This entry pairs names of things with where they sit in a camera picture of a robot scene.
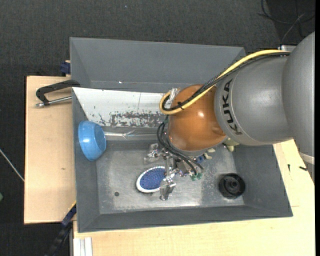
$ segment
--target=dark carpet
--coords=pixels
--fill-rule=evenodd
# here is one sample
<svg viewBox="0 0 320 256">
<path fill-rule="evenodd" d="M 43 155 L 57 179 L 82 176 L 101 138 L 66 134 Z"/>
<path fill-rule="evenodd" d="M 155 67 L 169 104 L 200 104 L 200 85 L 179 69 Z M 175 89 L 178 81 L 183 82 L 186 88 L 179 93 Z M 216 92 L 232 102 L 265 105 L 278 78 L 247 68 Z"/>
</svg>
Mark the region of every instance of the dark carpet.
<svg viewBox="0 0 320 256">
<path fill-rule="evenodd" d="M 264 6 L 274 20 L 262 15 L 259 0 L 0 0 L 0 148 L 23 176 L 25 76 L 61 76 L 69 37 L 240 46 L 249 53 L 297 44 L 315 30 L 315 0 Z M 43 255 L 59 225 L 23 225 L 24 184 L 2 156 L 0 192 L 0 256 Z M 66 245 L 59 255 L 68 253 Z"/>
</svg>

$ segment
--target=white cable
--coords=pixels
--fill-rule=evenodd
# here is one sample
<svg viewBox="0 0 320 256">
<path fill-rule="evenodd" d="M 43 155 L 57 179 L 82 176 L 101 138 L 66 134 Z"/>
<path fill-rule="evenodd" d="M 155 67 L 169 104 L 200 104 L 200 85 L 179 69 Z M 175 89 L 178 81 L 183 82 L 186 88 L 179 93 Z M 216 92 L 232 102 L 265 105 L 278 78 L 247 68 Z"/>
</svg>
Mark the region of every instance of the white cable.
<svg viewBox="0 0 320 256">
<path fill-rule="evenodd" d="M 16 169 L 16 167 L 14 167 L 14 165 L 10 162 L 9 158 L 5 155 L 5 153 L 1 150 L 0 148 L 0 153 L 3 155 L 3 157 L 5 158 L 5 160 L 7 160 L 7 162 L 9 163 L 9 165 L 12 167 L 12 169 L 15 171 L 15 173 L 19 176 L 19 178 L 25 182 L 25 179 L 21 176 L 21 174 L 18 172 L 18 170 Z"/>
</svg>

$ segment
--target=blue brush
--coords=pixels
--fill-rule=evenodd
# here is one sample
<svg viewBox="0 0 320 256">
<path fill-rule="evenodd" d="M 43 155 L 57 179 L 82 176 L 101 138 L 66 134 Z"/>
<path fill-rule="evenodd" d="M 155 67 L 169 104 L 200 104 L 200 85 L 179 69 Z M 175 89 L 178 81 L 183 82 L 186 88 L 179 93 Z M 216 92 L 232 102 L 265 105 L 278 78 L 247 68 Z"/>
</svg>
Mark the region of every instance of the blue brush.
<svg viewBox="0 0 320 256">
<path fill-rule="evenodd" d="M 155 166 L 143 172 L 136 181 L 136 188 L 144 193 L 153 193 L 160 189 L 161 181 L 166 177 L 164 166 Z"/>
</svg>

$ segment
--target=wooden table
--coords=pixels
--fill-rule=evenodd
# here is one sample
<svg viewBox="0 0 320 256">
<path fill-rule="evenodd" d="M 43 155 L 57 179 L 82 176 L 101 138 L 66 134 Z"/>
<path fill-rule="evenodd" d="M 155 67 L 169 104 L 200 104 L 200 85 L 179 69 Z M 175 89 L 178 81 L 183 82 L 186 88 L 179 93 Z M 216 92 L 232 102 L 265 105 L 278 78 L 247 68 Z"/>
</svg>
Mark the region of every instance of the wooden table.
<svg viewBox="0 0 320 256">
<path fill-rule="evenodd" d="M 36 108 L 40 87 L 69 77 L 26 82 L 24 223 L 60 222 L 76 199 L 71 103 Z M 70 89 L 49 98 L 70 95 Z M 315 186 L 293 140 L 274 145 L 293 217 L 78 233 L 93 255 L 315 255 Z"/>
</svg>

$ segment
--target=yellow cable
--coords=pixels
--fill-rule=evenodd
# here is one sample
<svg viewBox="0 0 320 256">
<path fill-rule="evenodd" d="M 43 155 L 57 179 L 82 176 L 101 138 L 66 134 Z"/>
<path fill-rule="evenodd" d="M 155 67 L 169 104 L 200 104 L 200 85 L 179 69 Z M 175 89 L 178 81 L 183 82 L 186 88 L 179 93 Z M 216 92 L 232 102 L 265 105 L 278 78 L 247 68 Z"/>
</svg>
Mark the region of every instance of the yellow cable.
<svg viewBox="0 0 320 256">
<path fill-rule="evenodd" d="M 257 51 L 257 52 L 254 52 L 252 54 L 249 54 L 245 57 L 243 57 L 242 59 L 238 60 L 236 63 L 234 63 L 233 65 L 231 65 L 230 67 L 228 67 L 224 72 L 222 72 L 216 79 L 224 76 L 225 74 L 231 72 L 232 70 L 236 69 L 238 66 L 240 66 L 242 63 L 246 62 L 246 61 L 249 61 L 250 59 L 252 58 L 255 58 L 255 57 L 259 57 L 259 56 L 262 56 L 262 55 L 269 55 L 269 54 L 275 54 L 275 53 L 288 53 L 287 51 L 284 51 L 284 50 L 261 50 L 261 51 Z M 214 86 L 216 86 L 216 84 L 213 84 L 212 86 L 210 86 L 208 89 L 206 89 L 205 91 L 203 91 L 202 93 L 200 93 L 198 96 L 196 96 L 195 98 L 193 98 L 192 100 L 190 100 L 188 103 L 184 104 L 183 105 L 183 109 L 185 110 L 186 108 L 190 107 L 193 103 L 195 103 L 197 100 L 199 100 L 201 97 L 203 97 L 208 91 L 210 91 Z M 160 108 L 160 111 L 165 114 L 165 115 L 173 115 L 173 114 L 176 114 L 180 111 L 182 111 L 183 109 L 182 108 L 177 108 L 177 109 L 174 109 L 174 110 L 164 110 L 162 105 L 163 105 L 163 102 L 165 101 L 166 97 L 168 97 L 170 95 L 171 91 L 168 91 L 160 100 L 160 103 L 159 103 L 159 108 Z"/>
</svg>

